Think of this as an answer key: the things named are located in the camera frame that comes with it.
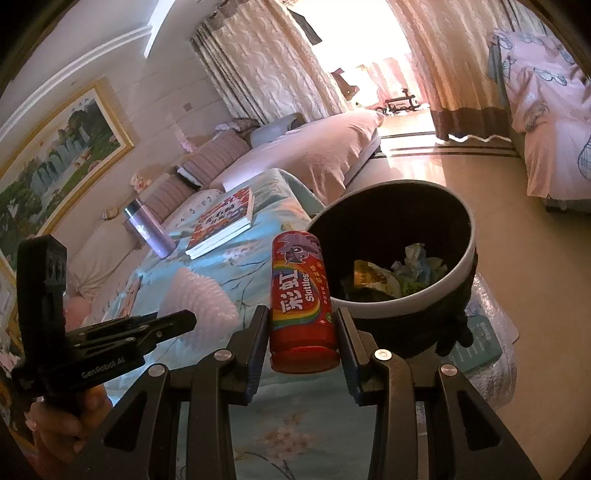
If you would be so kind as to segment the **left hand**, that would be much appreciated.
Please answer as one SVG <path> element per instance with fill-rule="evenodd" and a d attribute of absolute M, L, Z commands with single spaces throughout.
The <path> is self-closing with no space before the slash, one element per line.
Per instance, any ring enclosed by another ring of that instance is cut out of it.
<path fill-rule="evenodd" d="M 44 400 L 31 405 L 28 425 L 37 455 L 32 464 L 42 479 L 60 479 L 87 439 L 106 418 L 112 402 L 104 385 L 87 390 L 79 416 L 49 406 Z"/>

